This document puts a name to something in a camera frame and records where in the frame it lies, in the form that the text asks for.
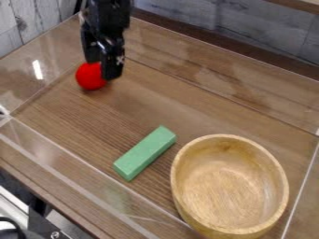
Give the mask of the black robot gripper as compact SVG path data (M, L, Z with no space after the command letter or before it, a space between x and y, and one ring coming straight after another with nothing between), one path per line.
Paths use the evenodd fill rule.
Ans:
M105 80L121 76L124 65L124 30L129 27L131 0L87 0L80 11L81 44L88 63L100 60L101 77Z

